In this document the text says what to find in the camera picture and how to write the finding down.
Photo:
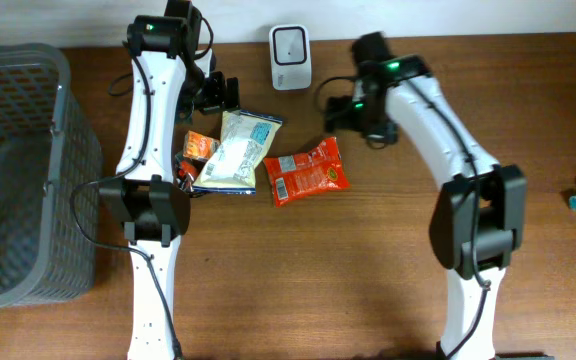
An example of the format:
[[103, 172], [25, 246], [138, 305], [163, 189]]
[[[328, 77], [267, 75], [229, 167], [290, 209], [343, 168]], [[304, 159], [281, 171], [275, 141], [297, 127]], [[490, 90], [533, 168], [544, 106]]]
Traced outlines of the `cream blue chips bag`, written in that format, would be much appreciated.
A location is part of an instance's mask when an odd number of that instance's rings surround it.
[[270, 115], [245, 110], [224, 112], [221, 143], [192, 188], [203, 193], [254, 195], [255, 170], [282, 125], [281, 118]]

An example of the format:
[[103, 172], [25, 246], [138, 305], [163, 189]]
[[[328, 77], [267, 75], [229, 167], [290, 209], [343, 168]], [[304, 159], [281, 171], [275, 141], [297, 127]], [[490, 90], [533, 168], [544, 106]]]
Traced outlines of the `small orange box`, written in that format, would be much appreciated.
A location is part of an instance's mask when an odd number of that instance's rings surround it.
[[207, 162], [217, 151], [220, 141], [209, 136], [188, 131], [184, 138], [182, 155], [192, 160]]

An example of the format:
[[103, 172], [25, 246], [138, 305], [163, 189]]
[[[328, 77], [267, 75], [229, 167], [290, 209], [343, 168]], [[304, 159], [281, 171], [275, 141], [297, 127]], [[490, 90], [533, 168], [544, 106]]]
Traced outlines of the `black red snack packet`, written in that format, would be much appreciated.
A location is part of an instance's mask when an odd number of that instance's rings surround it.
[[199, 175], [194, 160], [177, 154], [175, 156], [175, 162], [180, 188], [184, 192], [192, 193], [194, 191], [194, 182]]

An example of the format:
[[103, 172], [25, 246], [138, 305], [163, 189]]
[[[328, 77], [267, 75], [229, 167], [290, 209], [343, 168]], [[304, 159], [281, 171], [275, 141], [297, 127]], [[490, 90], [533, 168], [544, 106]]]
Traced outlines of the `red snack bag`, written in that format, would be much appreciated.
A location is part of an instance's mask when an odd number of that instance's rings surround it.
[[328, 137], [308, 152], [263, 159], [276, 207], [312, 195], [348, 189], [337, 139]]

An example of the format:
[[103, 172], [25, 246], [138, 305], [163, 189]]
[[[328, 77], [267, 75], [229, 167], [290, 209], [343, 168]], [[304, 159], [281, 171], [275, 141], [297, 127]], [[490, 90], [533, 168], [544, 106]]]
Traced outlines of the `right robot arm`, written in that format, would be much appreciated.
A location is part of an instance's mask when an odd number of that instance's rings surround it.
[[497, 359], [496, 301], [523, 241], [525, 175], [471, 135], [421, 56], [394, 55], [380, 32], [354, 41], [351, 53], [353, 92], [327, 100], [325, 128], [356, 131], [374, 149], [401, 133], [415, 145], [439, 191], [429, 239], [446, 271], [448, 298], [435, 356]]

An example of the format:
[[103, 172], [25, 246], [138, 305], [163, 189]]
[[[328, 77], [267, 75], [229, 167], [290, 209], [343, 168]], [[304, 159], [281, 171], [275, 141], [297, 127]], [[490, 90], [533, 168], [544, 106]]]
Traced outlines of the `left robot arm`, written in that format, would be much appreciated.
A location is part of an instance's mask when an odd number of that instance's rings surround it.
[[127, 27], [133, 90], [129, 129], [115, 176], [99, 194], [120, 223], [133, 271], [130, 359], [180, 359], [174, 329], [174, 274], [190, 219], [190, 197], [173, 163], [174, 128], [203, 115], [237, 110], [239, 84], [200, 49], [207, 20], [190, 1], [170, 1], [161, 16]]

